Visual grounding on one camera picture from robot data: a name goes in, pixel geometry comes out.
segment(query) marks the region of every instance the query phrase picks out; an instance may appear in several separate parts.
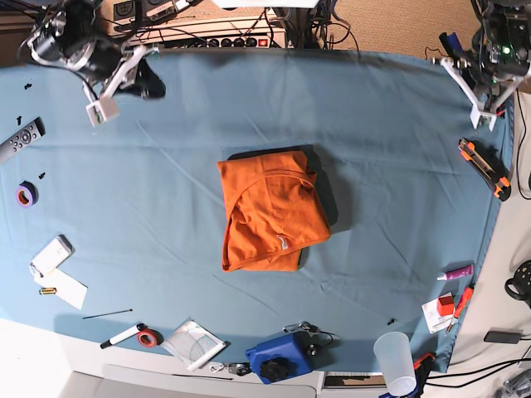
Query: clear plastic cup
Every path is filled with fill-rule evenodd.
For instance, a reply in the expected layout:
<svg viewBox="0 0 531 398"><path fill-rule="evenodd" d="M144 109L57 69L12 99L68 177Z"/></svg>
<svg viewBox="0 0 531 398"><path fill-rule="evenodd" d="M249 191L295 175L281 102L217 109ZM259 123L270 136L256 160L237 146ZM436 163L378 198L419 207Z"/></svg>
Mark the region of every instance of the clear plastic cup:
<svg viewBox="0 0 531 398"><path fill-rule="evenodd" d="M374 343L374 355L392 396L405 396L415 390L412 350L404 333L390 332Z"/></svg>

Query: red box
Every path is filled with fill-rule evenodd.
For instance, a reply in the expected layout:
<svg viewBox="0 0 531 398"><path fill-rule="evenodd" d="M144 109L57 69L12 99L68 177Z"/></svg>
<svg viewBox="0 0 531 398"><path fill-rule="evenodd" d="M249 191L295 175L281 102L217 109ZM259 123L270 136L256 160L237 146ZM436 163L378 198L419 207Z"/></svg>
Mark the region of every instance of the red box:
<svg viewBox="0 0 531 398"><path fill-rule="evenodd" d="M437 311L442 317L452 315L454 313L454 299L451 296L439 297L437 299Z"/></svg>

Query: blue tablecloth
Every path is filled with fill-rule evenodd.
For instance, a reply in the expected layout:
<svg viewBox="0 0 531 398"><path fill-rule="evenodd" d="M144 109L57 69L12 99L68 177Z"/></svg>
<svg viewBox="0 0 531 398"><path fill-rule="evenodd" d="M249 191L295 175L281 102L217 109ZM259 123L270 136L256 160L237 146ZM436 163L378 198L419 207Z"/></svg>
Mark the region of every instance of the blue tablecloth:
<svg viewBox="0 0 531 398"><path fill-rule="evenodd" d="M118 96L120 116L97 129L71 74L0 70L4 138L17 116L46 127L0 165L0 316L95 342L136 322L168 336L193 318L230 343L224 362L307 320L339 336L316 361L338 371L376 370L373 342L398 330L414 355L437 351L444 370L459 328L430 335L421 305L471 280L437 282L445 269L474 262L477 277L499 208L457 143L482 140L509 164L509 121L474 136L457 84L405 56L221 50L149 64L166 98ZM295 273L224 274L216 162L291 146L312 153L332 237L305 250ZM15 200L24 180L40 194L30 209ZM81 311L40 296L28 272L58 234L76 250L61 270L89 288Z"/></svg>

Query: purple tape roll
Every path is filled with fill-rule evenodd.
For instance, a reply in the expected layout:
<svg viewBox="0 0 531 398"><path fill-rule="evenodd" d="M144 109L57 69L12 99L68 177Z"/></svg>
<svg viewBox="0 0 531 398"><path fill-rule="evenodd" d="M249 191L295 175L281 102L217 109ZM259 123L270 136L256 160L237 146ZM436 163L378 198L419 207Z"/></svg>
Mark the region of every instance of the purple tape roll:
<svg viewBox="0 0 531 398"><path fill-rule="evenodd" d="M18 186L17 202L22 207L31 207L37 203L38 195L35 186L25 181Z"/></svg>

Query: orange hoodie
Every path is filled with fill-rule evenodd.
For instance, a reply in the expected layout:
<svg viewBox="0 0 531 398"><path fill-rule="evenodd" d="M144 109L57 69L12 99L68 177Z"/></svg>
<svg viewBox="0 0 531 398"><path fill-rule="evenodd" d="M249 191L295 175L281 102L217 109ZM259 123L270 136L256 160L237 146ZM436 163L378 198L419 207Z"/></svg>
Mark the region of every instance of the orange hoodie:
<svg viewBox="0 0 531 398"><path fill-rule="evenodd" d="M226 272L296 271L300 251L330 229L302 151L219 162L227 213Z"/></svg>

